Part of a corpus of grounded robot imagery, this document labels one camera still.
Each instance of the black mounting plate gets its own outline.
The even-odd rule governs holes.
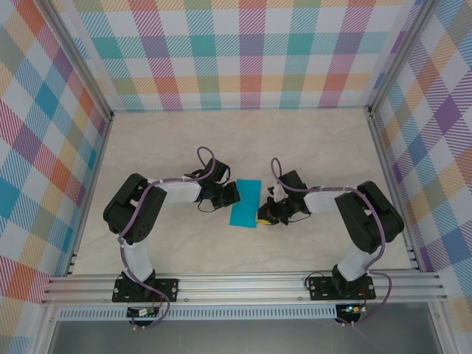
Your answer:
[[[333,285],[333,277],[309,277],[307,285],[310,289],[310,299],[318,300],[364,300],[364,295],[359,288],[365,291],[367,300],[376,298],[374,283],[371,277],[364,277],[357,288],[340,296]]]
[[[170,302],[177,301],[178,279],[154,279],[151,286],[166,294]],[[123,277],[118,277],[117,280],[115,280],[114,289],[118,289],[118,292],[114,290],[113,296],[111,297],[112,302],[154,301],[156,305],[160,303],[159,297],[156,299],[156,294],[152,291],[146,291],[145,295],[143,295],[142,292],[138,294],[133,291],[133,289],[130,289],[128,283],[123,279]]]

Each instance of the plaid wall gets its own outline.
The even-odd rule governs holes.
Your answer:
[[[426,268],[472,353],[472,0],[442,1],[379,113]]]
[[[0,0],[0,353],[67,261],[105,118],[32,0]]]
[[[104,93],[129,111],[364,106],[413,3],[66,2],[55,0]]]
[[[412,9],[410,10],[410,13],[408,14],[408,17],[406,18],[405,23],[401,27],[400,34],[397,37],[397,40],[395,41],[395,44],[392,46],[390,49],[389,56],[385,60],[385,64],[382,67],[381,73],[378,75],[377,80],[375,81],[375,85],[373,90],[370,92],[369,99],[367,100],[366,105],[372,105],[372,102],[375,98],[375,95],[378,92],[378,89],[381,87],[382,82],[384,81],[386,73],[390,70],[392,67],[393,61],[397,56],[398,51],[403,45],[403,42],[406,38],[406,34],[412,27],[414,20],[416,19],[416,16],[418,14],[418,11],[421,8],[421,5],[423,4],[424,0],[415,0],[414,5]]]

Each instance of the yellow object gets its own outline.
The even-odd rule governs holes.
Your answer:
[[[271,224],[267,220],[261,220],[261,219],[257,219],[257,222],[261,223],[262,225],[270,225]]]

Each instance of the beige floor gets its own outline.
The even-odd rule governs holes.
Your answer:
[[[131,173],[182,176],[200,168],[195,149],[212,148],[234,178],[273,184],[269,162],[280,158],[308,186],[356,186],[373,180],[387,194],[361,109],[186,111],[117,114],[86,223],[75,274],[122,270],[116,236],[102,219],[106,204]],[[331,269],[350,244],[339,214],[289,226],[229,225],[231,207],[211,214],[195,204],[163,208],[149,236],[157,272],[308,271]],[[402,237],[374,268],[409,268]]]

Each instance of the blue cloth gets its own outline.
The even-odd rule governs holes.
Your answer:
[[[255,228],[263,183],[259,179],[238,179],[236,185],[241,201],[233,204],[229,225]]]

